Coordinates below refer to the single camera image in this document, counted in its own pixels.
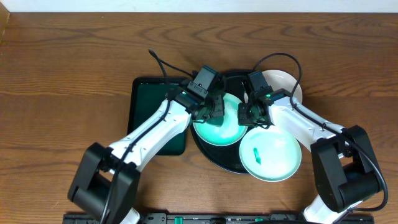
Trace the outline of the green scouring sponge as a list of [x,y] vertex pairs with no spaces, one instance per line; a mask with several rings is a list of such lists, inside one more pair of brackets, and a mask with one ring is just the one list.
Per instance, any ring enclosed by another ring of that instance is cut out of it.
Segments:
[[206,119],[205,123],[212,126],[221,127],[224,123],[224,116],[211,117],[209,119]]

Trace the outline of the white plate with green stain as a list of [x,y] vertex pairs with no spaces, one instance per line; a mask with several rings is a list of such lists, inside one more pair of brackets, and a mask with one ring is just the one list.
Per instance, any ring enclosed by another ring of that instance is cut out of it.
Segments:
[[248,127],[238,124],[238,105],[241,100],[226,93],[224,100],[224,116],[221,126],[208,122],[194,123],[193,128],[200,139],[214,146],[229,146],[238,142],[246,133]]

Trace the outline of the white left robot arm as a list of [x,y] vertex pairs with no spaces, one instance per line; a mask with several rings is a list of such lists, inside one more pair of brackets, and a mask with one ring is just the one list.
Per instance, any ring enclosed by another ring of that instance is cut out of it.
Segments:
[[226,82],[208,86],[184,80],[169,89],[159,108],[124,138],[85,151],[67,197],[100,223],[137,223],[133,205],[142,170],[176,135],[196,120],[224,115]]

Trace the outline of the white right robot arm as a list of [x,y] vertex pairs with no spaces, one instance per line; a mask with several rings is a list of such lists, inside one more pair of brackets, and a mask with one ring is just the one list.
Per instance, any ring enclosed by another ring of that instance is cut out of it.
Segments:
[[337,223],[378,192],[388,189],[366,131],[360,126],[344,128],[301,105],[284,89],[273,93],[252,92],[238,106],[238,123],[252,129],[239,145],[244,168],[266,182],[291,177],[302,159],[299,145],[312,157],[318,192],[304,210],[304,219],[314,223]]

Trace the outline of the black round serving tray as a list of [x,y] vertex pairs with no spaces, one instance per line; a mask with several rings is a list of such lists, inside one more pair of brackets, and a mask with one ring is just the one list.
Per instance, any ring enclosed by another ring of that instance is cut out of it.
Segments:
[[[247,90],[244,77],[250,72],[250,70],[228,70],[223,72],[223,76],[227,78],[225,94],[232,94],[239,98],[241,102],[244,102],[244,94]],[[247,170],[243,167],[239,158],[239,144],[242,138],[229,146],[214,146],[200,139],[193,128],[193,124],[190,126],[190,130],[195,144],[201,153],[212,163],[230,172],[247,174]]]

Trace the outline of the black rectangular water tray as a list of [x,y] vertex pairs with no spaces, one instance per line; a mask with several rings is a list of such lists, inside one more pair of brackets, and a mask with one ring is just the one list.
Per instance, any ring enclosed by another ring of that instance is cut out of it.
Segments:
[[[127,133],[133,132],[143,122],[149,119],[165,100],[170,87],[176,87],[184,78],[170,78],[167,86],[160,77],[139,77],[132,83],[131,104]],[[185,151],[187,134],[182,132],[173,137],[157,156],[180,156]]]

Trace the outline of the white plate at back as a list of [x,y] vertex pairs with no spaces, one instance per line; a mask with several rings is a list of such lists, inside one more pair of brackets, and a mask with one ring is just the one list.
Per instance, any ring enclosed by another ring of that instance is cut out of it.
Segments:
[[[291,92],[297,81],[291,74],[282,70],[265,70],[262,72],[262,74],[266,82],[272,87],[273,90],[283,88]],[[300,84],[297,86],[294,92],[294,97],[298,100],[299,103],[302,103],[303,93]],[[247,103],[248,99],[248,94],[245,92],[244,102]]]

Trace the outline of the white plate front green stain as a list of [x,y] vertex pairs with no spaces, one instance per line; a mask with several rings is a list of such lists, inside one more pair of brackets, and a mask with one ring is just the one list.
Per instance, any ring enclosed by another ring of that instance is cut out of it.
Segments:
[[239,145],[239,158],[253,177],[266,182],[280,182],[299,169],[302,152],[290,133],[271,126],[248,131]]

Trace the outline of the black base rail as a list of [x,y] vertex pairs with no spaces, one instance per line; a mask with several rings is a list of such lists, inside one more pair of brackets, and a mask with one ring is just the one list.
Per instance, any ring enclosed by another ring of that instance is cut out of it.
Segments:
[[[99,221],[87,214],[69,213],[63,215],[63,224],[94,224]],[[168,215],[166,213],[142,214],[139,224],[244,224],[244,223],[305,223],[301,215],[270,214],[266,216],[250,215]],[[372,216],[350,215],[339,223],[374,224]]]

